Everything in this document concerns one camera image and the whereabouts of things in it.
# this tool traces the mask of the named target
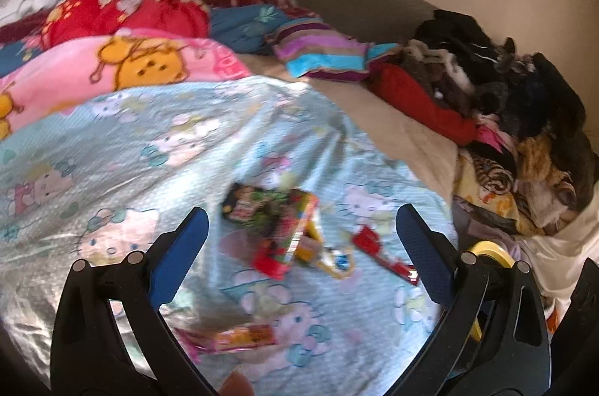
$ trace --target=blue blanket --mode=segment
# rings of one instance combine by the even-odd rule
[[[113,114],[99,114],[105,103]],[[407,202],[455,240],[444,201],[307,84],[251,77],[119,92],[17,131],[0,144],[0,164],[0,316],[41,377],[73,261],[99,265],[146,250],[196,205],[208,212],[210,233],[175,300],[161,308],[167,323],[267,321],[280,342],[203,357],[199,368],[216,387],[237,367],[258,395],[383,394],[436,323],[423,287],[362,253],[343,281],[299,264],[283,282],[267,279],[249,267],[245,231],[221,219],[234,181],[298,186],[320,198],[332,244],[367,224],[408,260],[394,227]],[[132,359],[148,372],[113,304]]]

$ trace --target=beige sheet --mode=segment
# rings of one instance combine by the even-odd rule
[[[276,58],[240,55],[251,72],[297,81]],[[302,79],[327,96],[366,132],[389,158],[404,161],[414,174],[450,205],[456,145],[380,100],[359,84]]]

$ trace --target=striped pillow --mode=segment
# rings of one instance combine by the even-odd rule
[[[318,18],[290,21],[279,27],[271,40],[274,53],[293,78],[308,74],[351,82],[368,77],[367,61],[396,48],[396,45],[371,48],[338,33]]]

